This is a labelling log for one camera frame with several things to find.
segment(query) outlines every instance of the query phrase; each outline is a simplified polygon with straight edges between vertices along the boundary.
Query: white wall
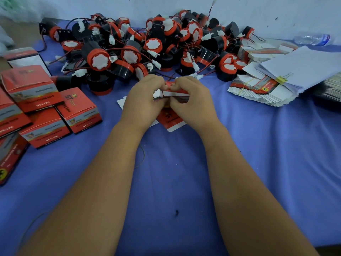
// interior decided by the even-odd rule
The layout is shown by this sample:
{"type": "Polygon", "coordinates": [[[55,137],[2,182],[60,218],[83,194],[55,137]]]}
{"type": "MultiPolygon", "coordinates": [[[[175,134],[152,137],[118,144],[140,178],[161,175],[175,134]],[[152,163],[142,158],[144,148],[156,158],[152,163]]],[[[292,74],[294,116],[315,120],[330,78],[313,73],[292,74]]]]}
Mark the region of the white wall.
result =
{"type": "MultiPolygon", "coordinates": [[[[44,0],[55,17],[72,19],[100,12],[128,17],[132,26],[145,26],[148,17],[191,9],[208,15],[212,0],[44,0]]],[[[292,39],[299,31],[328,33],[341,44],[341,0],[217,0],[211,17],[223,25],[235,21],[242,30],[255,28],[262,37],[292,39]]]]}

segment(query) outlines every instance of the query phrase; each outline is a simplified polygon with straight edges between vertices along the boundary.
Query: cardboard box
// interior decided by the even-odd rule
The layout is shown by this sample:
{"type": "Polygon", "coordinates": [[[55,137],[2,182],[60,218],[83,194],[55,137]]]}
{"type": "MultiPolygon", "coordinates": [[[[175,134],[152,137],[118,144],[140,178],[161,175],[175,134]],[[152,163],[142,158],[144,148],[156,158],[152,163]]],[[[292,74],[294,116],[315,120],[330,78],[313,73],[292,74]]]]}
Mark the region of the cardboard box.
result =
{"type": "Polygon", "coordinates": [[[65,103],[58,105],[57,110],[74,133],[102,122],[97,106],[78,87],[60,93],[65,103]]]}
{"type": "Polygon", "coordinates": [[[6,59],[11,68],[28,65],[41,65],[47,75],[51,77],[51,73],[44,60],[33,47],[24,47],[5,51],[3,53],[3,58],[6,59]]]}
{"type": "Polygon", "coordinates": [[[50,144],[70,134],[55,108],[47,108],[29,115],[33,124],[19,131],[33,147],[50,144]]]}
{"type": "Polygon", "coordinates": [[[32,124],[28,116],[0,88],[0,137],[32,124]]]}
{"type": "Polygon", "coordinates": [[[2,84],[23,112],[61,104],[63,99],[40,65],[12,68],[1,72],[2,84]]]}
{"type": "Polygon", "coordinates": [[[8,180],[28,145],[19,133],[12,133],[0,139],[0,186],[8,180]]]}

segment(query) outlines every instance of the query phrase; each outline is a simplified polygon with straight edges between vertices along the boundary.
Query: box lid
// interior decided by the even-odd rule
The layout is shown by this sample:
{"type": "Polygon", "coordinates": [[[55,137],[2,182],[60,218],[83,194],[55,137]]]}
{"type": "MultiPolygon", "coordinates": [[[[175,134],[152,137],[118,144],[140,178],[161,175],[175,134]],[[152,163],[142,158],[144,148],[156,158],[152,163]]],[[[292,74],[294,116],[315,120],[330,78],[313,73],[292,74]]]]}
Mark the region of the box lid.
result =
{"type": "Polygon", "coordinates": [[[58,105],[57,109],[64,119],[69,119],[96,107],[78,87],[61,91],[60,94],[65,103],[58,105]]]}
{"type": "Polygon", "coordinates": [[[32,125],[28,126],[19,131],[19,133],[25,134],[27,132],[31,132],[35,129],[39,129],[44,125],[51,124],[55,121],[61,120],[58,112],[54,107],[47,108],[41,111],[34,112],[28,116],[32,121],[32,125]]]}
{"type": "Polygon", "coordinates": [[[8,93],[23,91],[32,86],[53,83],[40,65],[11,68],[1,72],[2,84],[8,93]]]}
{"type": "Polygon", "coordinates": [[[14,104],[6,92],[0,87],[0,109],[5,107],[4,105],[14,104]]]}

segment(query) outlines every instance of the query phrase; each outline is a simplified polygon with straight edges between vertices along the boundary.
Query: yellow clip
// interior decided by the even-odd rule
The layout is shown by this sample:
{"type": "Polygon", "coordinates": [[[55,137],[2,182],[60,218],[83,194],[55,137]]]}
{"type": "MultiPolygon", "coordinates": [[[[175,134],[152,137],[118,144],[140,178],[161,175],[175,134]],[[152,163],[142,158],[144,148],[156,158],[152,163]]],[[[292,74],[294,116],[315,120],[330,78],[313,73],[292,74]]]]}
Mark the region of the yellow clip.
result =
{"type": "Polygon", "coordinates": [[[283,84],[287,82],[288,79],[285,79],[284,77],[279,76],[279,77],[276,77],[275,81],[278,82],[279,84],[283,84]]]}

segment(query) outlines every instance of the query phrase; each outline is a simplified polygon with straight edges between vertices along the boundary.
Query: hand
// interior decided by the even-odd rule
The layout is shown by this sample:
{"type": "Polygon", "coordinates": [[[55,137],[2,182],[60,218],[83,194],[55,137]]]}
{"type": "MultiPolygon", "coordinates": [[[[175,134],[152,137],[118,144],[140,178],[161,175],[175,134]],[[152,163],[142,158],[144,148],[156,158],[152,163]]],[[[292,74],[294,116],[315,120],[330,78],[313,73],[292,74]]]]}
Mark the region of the hand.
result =
{"type": "Polygon", "coordinates": [[[120,123],[143,135],[168,102],[167,98],[154,101],[153,94],[157,89],[166,90],[167,86],[161,76],[154,74],[143,77],[131,88],[123,106],[120,123]]]}
{"type": "Polygon", "coordinates": [[[175,79],[175,85],[170,87],[174,91],[180,88],[190,94],[188,102],[179,103],[176,98],[171,97],[170,106],[199,135],[212,125],[220,123],[209,89],[191,76],[175,79]]]}

